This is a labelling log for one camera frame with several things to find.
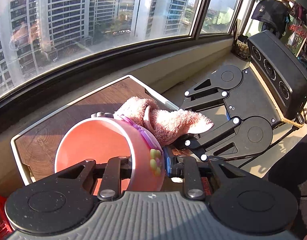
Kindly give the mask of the pink Barbie cup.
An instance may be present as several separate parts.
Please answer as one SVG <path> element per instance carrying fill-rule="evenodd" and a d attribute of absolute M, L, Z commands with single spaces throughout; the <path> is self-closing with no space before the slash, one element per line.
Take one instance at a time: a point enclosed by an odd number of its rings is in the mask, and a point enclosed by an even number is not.
<path fill-rule="evenodd" d="M 131 177 L 123 181 L 123 190 L 160 191 L 165 176 L 162 147 L 149 130 L 124 115 L 93 117 L 74 125 L 58 146 L 54 170 L 86 159 L 104 164 L 114 157 L 131 159 Z"/>

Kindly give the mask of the pink fluffy towel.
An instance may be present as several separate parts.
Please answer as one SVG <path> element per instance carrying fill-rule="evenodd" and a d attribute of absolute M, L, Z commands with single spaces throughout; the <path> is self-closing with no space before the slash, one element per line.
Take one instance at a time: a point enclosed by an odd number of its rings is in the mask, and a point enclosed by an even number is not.
<path fill-rule="evenodd" d="M 160 109 L 151 99 L 129 98 L 115 111 L 116 119 L 129 118 L 135 124 L 146 128 L 161 146 L 173 143 L 185 134 L 200 134 L 209 131 L 214 123 L 201 113 L 178 109 Z"/>

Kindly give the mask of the dark plant pot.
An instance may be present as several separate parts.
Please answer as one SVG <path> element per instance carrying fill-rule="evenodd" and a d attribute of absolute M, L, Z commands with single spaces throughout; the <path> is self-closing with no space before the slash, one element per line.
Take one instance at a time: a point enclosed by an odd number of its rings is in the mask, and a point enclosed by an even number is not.
<path fill-rule="evenodd" d="M 231 52 L 243 61 L 250 61 L 248 37 L 240 34 L 234 40 Z"/>

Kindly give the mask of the wooden tray white rim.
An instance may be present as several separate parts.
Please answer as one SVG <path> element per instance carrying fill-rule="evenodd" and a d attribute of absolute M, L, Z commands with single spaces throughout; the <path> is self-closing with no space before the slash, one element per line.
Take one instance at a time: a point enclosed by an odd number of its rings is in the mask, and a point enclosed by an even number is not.
<path fill-rule="evenodd" d="M 23 183 L 28 185 L 54 173 L 58 146 L 71 127 L 93 113 L 115 112 L 133 96 L 153 99 L 162 109 L 178 108 L 132 75 L 103 85 L 43 117 L 11 139 Z"/>

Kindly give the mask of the red plastic basket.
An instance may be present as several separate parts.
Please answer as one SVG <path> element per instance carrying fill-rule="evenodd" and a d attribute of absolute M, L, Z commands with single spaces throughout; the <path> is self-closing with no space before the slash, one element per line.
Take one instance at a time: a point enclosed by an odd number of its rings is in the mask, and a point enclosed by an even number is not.
<path fill-rule="evenodd" d="M 7 239 L 13 232 L 4 209 L 6 200 L 0 195 L 0 240 Z"/>

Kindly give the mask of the black cap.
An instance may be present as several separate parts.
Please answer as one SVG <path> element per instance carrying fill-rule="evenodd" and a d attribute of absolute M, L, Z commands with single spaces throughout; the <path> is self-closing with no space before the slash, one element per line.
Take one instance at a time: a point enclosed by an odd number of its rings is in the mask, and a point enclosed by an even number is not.
<path fill-rule="evenodd" d="M 251 19 L 262 22 L 261 31 L 269 30 L 279 39 L 290 22 L 289 9 L 277 0 L 261 0 L 256 5 Z"/>

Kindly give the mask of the black window frame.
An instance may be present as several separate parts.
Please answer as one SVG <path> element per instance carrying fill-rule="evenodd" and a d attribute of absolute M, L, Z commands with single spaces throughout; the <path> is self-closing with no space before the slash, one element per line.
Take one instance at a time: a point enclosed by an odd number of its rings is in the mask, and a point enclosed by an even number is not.
<path fill-rule="evenodd" d="M 0 0 L 0 112 L 200 38 L 227 36 L 254 0 Z"/>

